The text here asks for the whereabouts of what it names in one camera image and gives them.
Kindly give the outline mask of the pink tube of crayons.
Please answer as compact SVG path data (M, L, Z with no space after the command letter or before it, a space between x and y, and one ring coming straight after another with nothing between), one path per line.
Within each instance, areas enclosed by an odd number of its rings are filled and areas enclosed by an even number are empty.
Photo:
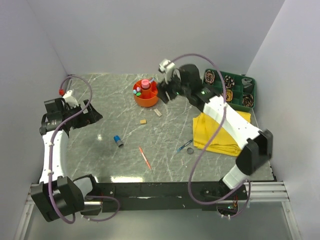
M141 95L143 99L149 99L151 97L151 83L149 79L143 79L141 81Z

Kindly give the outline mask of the beige rectangular eraser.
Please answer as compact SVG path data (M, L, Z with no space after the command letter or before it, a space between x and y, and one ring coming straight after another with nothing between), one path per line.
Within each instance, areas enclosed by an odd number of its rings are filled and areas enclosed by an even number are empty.
M158 109L154 109L154 112L157 114L158 117L162 116L162 113Z

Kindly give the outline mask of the dark blue pen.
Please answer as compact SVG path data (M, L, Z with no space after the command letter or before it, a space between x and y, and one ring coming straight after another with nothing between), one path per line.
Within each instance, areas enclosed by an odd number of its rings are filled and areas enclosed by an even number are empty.
M188 146L190 143L192 143L193 140L189 140L187 141L184 145L180 146L177 150L176 150L176 153L179 153L182 149L184 149L186 146Z

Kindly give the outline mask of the orange pen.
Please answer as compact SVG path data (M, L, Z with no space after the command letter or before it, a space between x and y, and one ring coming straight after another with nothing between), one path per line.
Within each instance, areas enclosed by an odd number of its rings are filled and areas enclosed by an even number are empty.
M139 151L140 151L140 153L141 153L141 155L142 155L142 157L143 157L143 159L144 159L145 163L147 164L148 168L152 171L152 167L151 167L151 165L150 165L150 163L149 163L149 161L148 161L147 157L145 156L145 154L144 154L144 152L143 152L142 148L141 148L140 146L139 146L138 148L139 148Z

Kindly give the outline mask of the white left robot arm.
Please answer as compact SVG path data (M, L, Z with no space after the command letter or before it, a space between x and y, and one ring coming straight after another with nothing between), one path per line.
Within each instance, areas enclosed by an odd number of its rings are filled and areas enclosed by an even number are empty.
M45 101L46 113L39 133L44 144L44 159L39 184L31 198L47 222L75 214L85 208L85 198L96 200L100 188L91 174L72 180L68 177L66 156L70 130L80 129L102 119L88 99L81 106L74 98Z

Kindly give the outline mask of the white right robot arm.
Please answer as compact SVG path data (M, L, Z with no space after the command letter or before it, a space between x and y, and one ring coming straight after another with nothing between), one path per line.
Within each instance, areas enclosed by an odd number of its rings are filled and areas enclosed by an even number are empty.
M186 97L189 103L211 117L235 140L241 149L235 165L222 178L220 196L231 199L237 186L272 158L273 135L269 130L260 130L237 113L212 85L204 83L199 69L194 64L181 67L169 61L159 64L164 79L157 84L157 96L168 103L177 96Z

